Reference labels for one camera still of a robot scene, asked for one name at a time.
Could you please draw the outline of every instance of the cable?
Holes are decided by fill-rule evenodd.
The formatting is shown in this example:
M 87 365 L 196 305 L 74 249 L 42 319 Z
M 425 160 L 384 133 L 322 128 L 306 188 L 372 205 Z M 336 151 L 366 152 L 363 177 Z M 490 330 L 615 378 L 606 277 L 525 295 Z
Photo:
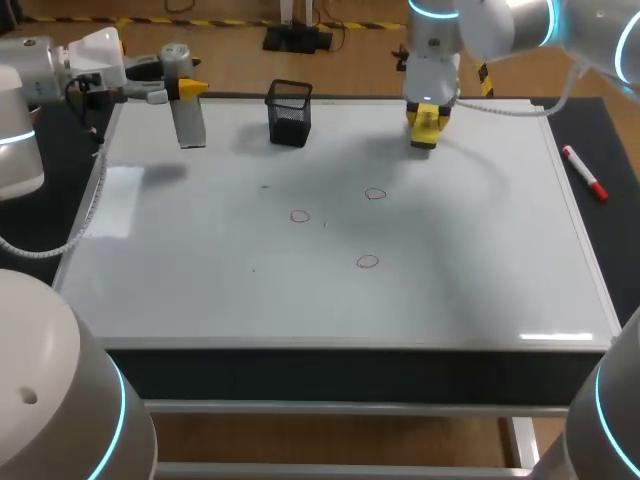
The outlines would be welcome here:
M 76 82 L 78 82 L 80 91 L 82 92 L 82 112 L 78 111 L 76 106 L 71 101 L 71 96 L 69 95 L 69 90 L 71 89 L 71 86 Z M 92 138 L 96 142 L 102 145 L 104 143 L 104 138 L 102 138 L 97 133 L 94 127 L 90 126 L 87 123 L 87 118 L 86 118 L 87 110 L 88 110 L 89 89 L 90 89 L 90 86 L 95 83 L 96 81 L 92 80 L 90 77 L 73 78 L 67 83 L 67 85 L 64 88 L 64 98 L 67 105 L 69 106 L 69 109 L 78 118 L 78 121 L 80 122 L 80 124 L 91 133 Z M 91 224 L 91 221 L 93 220 L 93 216 L 95 215 L 96 209 L 98 208 L 98 203 L 100 202 L 100 198 L 102 197 L 104 182 L 107 178 L 107 160 L 105 155 L 102 155 L 102 146 L 98 149 L 98 152 L 95 153 L 94 155 L 97 156 L 96 161 L 102 160 L 102 164 L 100 165 L 100 174 L 98 177 L 98 185 L 96 186 L 96 192 L 95 192 L 95 195 L 93 196 L 93 199 L 91 200 L 91 205 L 89 206 L 89 211 L 87 212 L 87 216 L 85 218 L 85 221 L 82 224 L 82 227 L 80 227 L 80 230 L 78 230 L 78 233 L 76 233 L 76 235 L 69 242 L 62 245 L 61 247 L 54 248 L 53 250 L 47 250 L 44 252 L 30 252 L 28 250 L 23 250 L 21 248 L 18 248 L 12 245 L 6 239 L 0 236 L 0 248 L 2 248 L 3 250 L 6 250 L 9 253 L 12 253 L 13 255 L 17 255 L 19 257 L 25 257 L 25 258 L 31 258 L 31 259 L 44 259 L 44 258 L 57 257 L 58 255 L 62 255 L 63 253 L 68 252 L 73 247 L 75 247 L 76 244 L 80 241 L 80 239 L 84 235 L 84 233 L 87 231 L 87 229 L 89 228 L 89 225 Z
M 472 110 L 478 110 L 480 112 L 486 113 L 494 113 L 497 115 L 506 115 L 508 117 L 549 117 L 555 113 L 558 113 L 562 107 L 565 106 L 567 100 L 569 100 L 569 95 L 571 94 L 571 89 L 573 85 L 576 83 L 576 80 L 580 78 L 584 73 L 589 69 L 588 66 L 583 65 L 581 63 L 576 63 L 571 71 L 569 72 L 569 76 L 567 77 L 567 83 L 565 83 L 564 90 L 562 92 L 562 96 L 558 100 L 552 108 L 549 110 L 536 111 L 536 112 L 514 112 L 510 110 L 501 110 L 499 108 L 490 108 L 490 107 L 481 107 L 479 105 L 474 105 L 471 103 L 461 102 L 456 99 L 456 105 L 460 105 L 461 107 L 470 108 Z
M 78 82 L 82 95 L 82 112 L 79 112 L 76 106 L 71 101 L 70 89 L 71 86 L 76 82 Z M 92 127 L 87 122 L 87 110 L 89 101 L 88 95 L 92 84 L 95 84 L 95 81 L 87 77 L 72 78 L 64 87 L 64 100 L 67 103 L 69 110 L 71 110 L 71 113 L 73 113 L 80 122 L 80 125 L 82 125 L 91 134 L 93 140 L 102 145 L 104 143 L 104 138 L 100 134 L 98 134 L 98 130 L 95 127 Z
M 102 190 L 104 188 L 105 180 L 107 179 L 107 158 L 106 155 L 102 154 L 102 147 L 100 147 L 98 152 L 94 155 L 96 155 L 97 157 L 96 161 L 102 161 L 102 164 L 100 165 L 100 176 L 98 177 L 98 185 L 96 186 L 96 193 L 91 200 L 91 205 L 89 206 L 89 211 L 87 212 L 87 216 L 82 224 L 82 227 L 80 227 L 78 233 L 76 233 L 69 242 L 62 245 L 61 247 L 54 248 L 53 250 L 47 250 L 45 252 L 30 252 L 28 250 L 23 250 L 11 245 L 7 240 L 0 236 L 0 248 L 19 257 L 41 260 L 44 258 L 57 257 L 58 255 L 62 255 L 63 253 L 68 252 L 73 247 L 75 247 L 89 228 L 89 225 L 91 225 L 91 221 L 93 220 L 96 210 L 98 209 L 100 198 L 102 197 Z
M 318 21 L 316 23 L 313 24 L 314 27 L 317 27 L 318 25 L 320 25 L 320 23 L 322 23 L 322 12 L 320 11 L 320 9 L 316 6 L 316 2 L 315 0 L 313 1 L 313 3 L 311 4 L 313 7 L 313 11 L 316 15 L 318 15 Z
M 338 20 L 331 16 L 329 10 L 327 9 L 327 0 L 322 0 L 322 8 L 324 10 L 324 13 L 327 14 L 327 17 L 329 17 L 329 20 L 331 20 L 333 23 L 339 23 L 340 28 L 342 29 L 342 41 L 340 42 L 340 46 L 335 50 L 329 50 L 331 53 L 337 53 L 342 50 L 342 47 L 344 47 L 344 41 L 347 38 L 347 27 L 344 26 L 344 22 L 342 20 Z
M 196 6 L 196 0 L 191 0 L 191 3 L 184 8 L 176 8 L 173 9 L 169 7 L 169 0 L 164 0 L 164 11 L 170 13 L 171 15 L 179 15 L 181 13 L 187 13 L 193 10 Z

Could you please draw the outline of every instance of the metal frame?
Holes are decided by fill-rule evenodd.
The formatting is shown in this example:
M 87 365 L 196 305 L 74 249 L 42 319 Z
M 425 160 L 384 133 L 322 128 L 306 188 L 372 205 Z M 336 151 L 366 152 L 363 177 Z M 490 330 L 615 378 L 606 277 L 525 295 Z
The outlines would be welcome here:
M 522 417 L 564 418 L 568 409 L 563 407 L 521 408 L 521 407 L 476 407 L 451 405 L 412 404 L 364 404 L 364 403 L 324 403 L 324 402 L 250 402 L 229 400 L 145 400 L 145 407 L 151 413 L 175 414 L 270 414 L 270 415 L 383 415 L 402 417 L 518 417 L 518 428 L 513 429 L 519 441 L 527 440 L 533 434 L 533 426 Z
M 264 463 L 159 463 L 156 478 L 304 478 L 345 480 L 514 480 L 530 470 L 499 468 L 374 467 Z
M 288 415 L 382 415 L 382 416 L 504 416 L 536 414 L 563 417 L 566 408 L 503 408 L 474 406 L 428 406 L 410 404 L 322 403 L 322 402 L 236 402 L 146 400 L 151 413 L 174 414 L 288 414 Z M 156 478 L 305 478 L 346 480 L 515 480 L 530 478 L 539 460 L 533 420 L 515 416 L 507 419 L 516 468 L 446 468 L 362 465 L 289 465 L 254 463 L 158 463 Z

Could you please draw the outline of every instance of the white cable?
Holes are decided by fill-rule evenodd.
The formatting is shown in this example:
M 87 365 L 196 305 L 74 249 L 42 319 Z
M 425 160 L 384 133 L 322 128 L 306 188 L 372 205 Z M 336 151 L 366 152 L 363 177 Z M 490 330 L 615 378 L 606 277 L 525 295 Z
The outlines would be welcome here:
M 567 77 L 567 83 L 564 86 L 564 90 L 562 92 L 560 100 L 558 100 L 558 103 L 556 103 L 549 110 L 535 112 L 514 112 L 511 110 L 501 110 L 499 108 L 482 107 L 480 105 L 474 105 L 472 103 L 461 102 L 460 100 L 457 100 L 456 104 L 460 105 L 461 107 L 470 108 L 472 110 L 494 113 L 497 115 L 506 115 L 508 117 L 549 117 L 554 113 L 558 113 L 562 109 L 562 107 L 564 107 L 564 105 L 567 103 L 567 100 L 569 100 L 569 95 L 571 94 L 571 90 L 573 89 L 573 85 L 576 83 L 576 80 L 582 77 L 582 75 L 584 75 L 584 73 L 588 69 L 589 67 L 581 63 L 576 63 L 573 66 L 573 68 L 569 72 L 569 76 Z
M 76 233 L 76 235 L 71 240 L 69 240 L 69 242 L 62 245 L 61 247 L 54 248 L 53 250 L 48 250 L 45 252 L 30 252 L 28 250 L 22 250 L 21 248 L 11 245 L 9 242 L 7 242 L 4 238 L 0 236 L 0 248 L 2 248 L 3 250 L 6 250 L 9 253 L 17 255 L 19 257 L 43 259 L 43 258 L 57 257 L 58 255 L 62 255 L 63 253 L 68 252 L 73 247 L 75 247 L 76 244 L 80 241 L 80 239 L 84 235 L 84 233 L 89 228 L 89 225 L 91 224 L 91 220 L 93 220 L 93 216 L 95 215 L 96 210 L 98 208 L 98 203 L 100 202 L 100 197 L 102 196 L 102 189 L 104 187 L 104 182 L 107 179 L 107 159 L 106 159 L 106 155 L 102 153 L 102 147 L 100 147 L 100 150 L 98 150 L 98 153 L 95 155 L 96 155 L 97 162 L 102 161 L 102 163 L 100 164 L 100 176 L 98 177 L 98 185 L 96 186 L 96 192 L 93 196 L 93 199 L 91 200 L 91 206 L 89 207 L 89 211 L 87 212 L 87 216 L 85 217 L 82 227 L 80 227 L 80 230 L 78 230 L 78 233 Z

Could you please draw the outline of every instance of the black mat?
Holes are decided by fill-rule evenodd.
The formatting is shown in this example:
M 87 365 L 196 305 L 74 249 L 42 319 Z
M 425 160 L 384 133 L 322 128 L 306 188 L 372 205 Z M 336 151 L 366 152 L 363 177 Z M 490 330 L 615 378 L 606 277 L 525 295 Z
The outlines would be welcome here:
M 112 107 L 90 112 L 90 124 L 106 129 Z M 67 241 L 89 180 L 97 145 L 66 105 L 45 107 L 36 124 L 45 183 L 25 197 L 0 202 L 0 235 L 19 248 L 51 250 Z M 29 260 L 0 250 L 0 268 L 17 270 L 51 285 L 60 258 Z
M 549 106 L 553 100 L 539 102 Z M 108 116 L 102 114 L 92 121 L 104 128 Z M 640 304 L 640 187 L 602 100 L 570 100 L 550 123 L 558 147 L 572 145 L 609 191 L 610 202 L 603 206 L 568 169 L 611 298 L 624 323 Z M 69 234 L 95 147 L 64 107 L 46 109 L 37 133 L 47 183 L 29 198 L 0 204 L 0 234 L 18 246 L 42 249 L 60 245 Z M 47 283 L 57 265 L 57 259 L 29 261 L 0 254 L 0 267 L 29 273 Z M 580 353 L 362 350 L 110 353 L 143 398 L 524 407 L 568 405 L 600 358 L 599 354 Z

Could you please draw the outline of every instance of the yellow black tape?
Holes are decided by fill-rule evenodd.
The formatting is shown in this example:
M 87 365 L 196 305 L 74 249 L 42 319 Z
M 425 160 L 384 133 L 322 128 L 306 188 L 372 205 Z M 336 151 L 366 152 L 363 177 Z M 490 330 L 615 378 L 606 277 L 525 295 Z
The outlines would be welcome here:
M 142 17 L 25 17 L 24 23 L 111 23 L 126 25 L 128 23 L 164 24 L 196 27 L 218 28 L 247 28 L 268 27 L 277 22 L 269 20 L 174 20 L 172 18 L 142 18 Z M 320 29 L 346 30 L 399 30 L 406 28 L 401 23 L 390 22 L 324 22 L 316 25 Z
M 478 78 L 480 78 L 480 83 L 482 85 L 482 95 L 487 98 L 493 98 L 495 96 L 493 93 L 493 82 L 489 76 L 489 68 L 487 67 L 487 64 L 477 64 L 476 70 L 478 71 Z

